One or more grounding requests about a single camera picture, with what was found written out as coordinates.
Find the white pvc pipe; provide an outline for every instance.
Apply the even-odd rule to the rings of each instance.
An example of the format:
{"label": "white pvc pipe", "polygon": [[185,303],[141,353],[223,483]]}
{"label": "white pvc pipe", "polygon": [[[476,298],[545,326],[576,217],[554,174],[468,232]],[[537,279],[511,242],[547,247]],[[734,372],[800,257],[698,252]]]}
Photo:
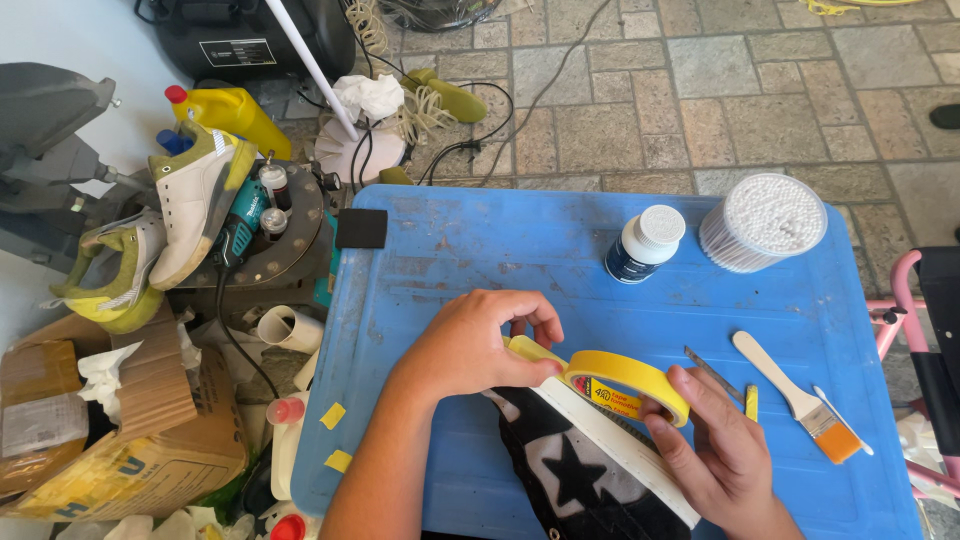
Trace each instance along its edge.
{"label": "white pvc pipe", "polygon": [[300,55],[300,59],[303,60],[307,70],[310,71],[313,80],[317,82],[320,91],[324,93],[326,102],[330,104],[333,112],[337,115],[337,118],[340,119],[340,123],[344,125],[344,130],[347,131],[350,140],[360,140],[360,135],[358,135],[357,131],[353,128],[353,124],[350,122],[344,106],[340,105],[340,100],[334,95],[333,88],[331,88],[330,84],[326,81],[323,71],[320,70],[320,66],[317,65],[317,61],[314,60],[310,49],[306,46],[306,42],[303,41],[303,37],[297,32],[297,26],[294,24],[293,19],[290,18],[290,13],[283,7],[283,3],[280,0],[267,0],[267,5],[270,6],[270,11],[274,12],[276,22],[280,23],[283,32],[290,38],[290,42],[293,43],[294,48],[297,49],[297,54]]}

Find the hand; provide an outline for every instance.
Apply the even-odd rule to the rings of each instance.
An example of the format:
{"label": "hand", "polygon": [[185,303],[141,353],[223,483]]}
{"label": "hand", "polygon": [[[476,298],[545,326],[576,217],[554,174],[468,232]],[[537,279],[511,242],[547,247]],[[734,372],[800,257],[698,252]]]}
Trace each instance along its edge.
{"label": "hand", "polygon": [[684,436],[644,400],[640,417],[673,470],[686,500],[731,539],[803,538],[773,492],[773,467],[763,428],[733,406],[727,392],[700,368],[667,371],[690,403],[694,453]]}
{"label": "hand", "polygon": [[562,371],[554,360],[531,362],[504,347],[500,327],[507,321],[513,323],[511,336],[522,334],[530,322],[534,339],[546,349],[564,340],[560,317],[542,293],[477,289],[441,308],[391,379],[439,401],[493,386],[540,386]]}

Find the orange bristles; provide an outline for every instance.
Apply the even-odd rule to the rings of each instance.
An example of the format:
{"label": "orange bristles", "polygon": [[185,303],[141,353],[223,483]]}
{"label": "orange bristles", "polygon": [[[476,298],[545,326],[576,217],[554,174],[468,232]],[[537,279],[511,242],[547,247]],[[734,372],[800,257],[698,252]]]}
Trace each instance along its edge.
{"label": "orange bristles", "polygon": [[860,439],[840,422],[827,428],[819,437],[813,439],[813,442],[837,465],[860,450]]}

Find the cotton swab container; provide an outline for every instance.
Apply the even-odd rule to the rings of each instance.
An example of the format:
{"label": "cotton swab container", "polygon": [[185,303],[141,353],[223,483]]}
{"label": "cotton swab container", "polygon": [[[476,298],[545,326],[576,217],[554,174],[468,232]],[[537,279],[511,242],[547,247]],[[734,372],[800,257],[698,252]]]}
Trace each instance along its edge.
{"label": "cotton swab container", "polygon": [[775,173],[737,184],[700,224],[700,245],[713,262],[738,274],[806,252],[827,232],[827,209],[802,182]]}

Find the yellow plastic jug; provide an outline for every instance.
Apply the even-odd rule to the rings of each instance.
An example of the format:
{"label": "yellow plastic jug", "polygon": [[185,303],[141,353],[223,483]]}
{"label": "yellow plastic jug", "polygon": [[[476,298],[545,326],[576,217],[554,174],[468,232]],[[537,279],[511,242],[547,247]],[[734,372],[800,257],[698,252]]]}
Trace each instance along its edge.
{"label": "yellow plastic jug", "polygon": [[279,160],[290,158],[290,139],[274,124],[243,88],[184,90],[169,86],[163,95],[170,100],[177,121],[192,118],[207,128],[240,135],[255,142],[264,156],[271,150]]}

